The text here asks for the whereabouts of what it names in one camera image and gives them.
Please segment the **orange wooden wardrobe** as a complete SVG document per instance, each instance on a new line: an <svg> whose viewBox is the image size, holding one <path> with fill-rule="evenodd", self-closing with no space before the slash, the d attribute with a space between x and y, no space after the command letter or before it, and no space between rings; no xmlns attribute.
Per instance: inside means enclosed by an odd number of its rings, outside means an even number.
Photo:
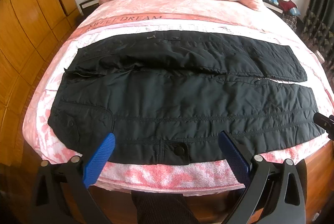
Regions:
<svg viewBox="0 0 334 224"><path fill-rule="evenodd" d="M1 164L20 165L31 95L79 18L75 0L1 0Z"/></svg>

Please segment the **dark patterned curtain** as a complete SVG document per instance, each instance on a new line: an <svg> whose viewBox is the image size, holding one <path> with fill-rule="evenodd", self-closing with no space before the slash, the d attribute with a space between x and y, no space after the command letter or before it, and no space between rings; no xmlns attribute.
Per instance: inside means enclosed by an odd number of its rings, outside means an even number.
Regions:
<svg viewBox="0 0 334 224"><path fill-rule="evenodd" d="M310 0L303 20L302 39L324 58L333 55L333 0Z"/></svg>

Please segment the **black padded pants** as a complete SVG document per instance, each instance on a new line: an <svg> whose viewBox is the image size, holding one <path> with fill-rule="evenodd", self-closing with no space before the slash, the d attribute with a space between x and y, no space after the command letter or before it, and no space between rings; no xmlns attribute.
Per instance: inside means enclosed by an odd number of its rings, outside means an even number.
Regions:
<svg viewBox="0 0 334 224"><path fill-rule="evenodd" d="M286 45L197 31L117 35L77 51L48 124L82 155L113 133L111 162L219 161L222 131L253 154L320 136L305 81Z"/></svg>

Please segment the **left dark nightstand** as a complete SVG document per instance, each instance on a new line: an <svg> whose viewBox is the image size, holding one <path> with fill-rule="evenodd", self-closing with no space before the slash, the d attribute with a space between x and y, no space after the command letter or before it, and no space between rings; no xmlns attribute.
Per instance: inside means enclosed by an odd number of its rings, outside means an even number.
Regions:
<svg viewBox="0 0 334 224"><path fill-rule="evenodd" d="M89 16L93 11L99 7L100 0L85 0L79 4L83 16Z"/></svg>

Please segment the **right nightstand with clutter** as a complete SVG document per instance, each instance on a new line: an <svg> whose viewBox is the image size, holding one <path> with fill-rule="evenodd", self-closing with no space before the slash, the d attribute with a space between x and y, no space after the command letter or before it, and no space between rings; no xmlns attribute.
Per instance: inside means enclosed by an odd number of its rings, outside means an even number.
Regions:
<svg viewBox="0 0 334 224"><path fill-rule="evenodd" d="M264 5L278 15L296 34L302 31L301 12L292 0L262 0Z"/></svg>

